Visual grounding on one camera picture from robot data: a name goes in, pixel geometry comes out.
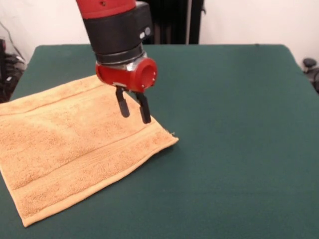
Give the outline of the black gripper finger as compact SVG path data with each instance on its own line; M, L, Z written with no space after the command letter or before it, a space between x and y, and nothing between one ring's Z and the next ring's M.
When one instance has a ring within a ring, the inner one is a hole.
M126 99L124 98L123 91L124 89L122 87L116 87L116 98L117 98L122 116L125 118L128 118L130 116L130 112L128 109Z
M143 93L136 93L136 99L138 103L140 104L140 112L142 116L142 120L144 124L148 124L151 122L151 114L150 109L148 105L148 100L146 96Z

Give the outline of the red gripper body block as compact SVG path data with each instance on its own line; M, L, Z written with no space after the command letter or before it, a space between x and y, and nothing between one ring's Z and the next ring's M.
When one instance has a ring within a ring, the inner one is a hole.
M95 71L101 82L124 87L133 92L143 92L153 86L158 75L156 62L149 57L142 57L118 67L96 63Z

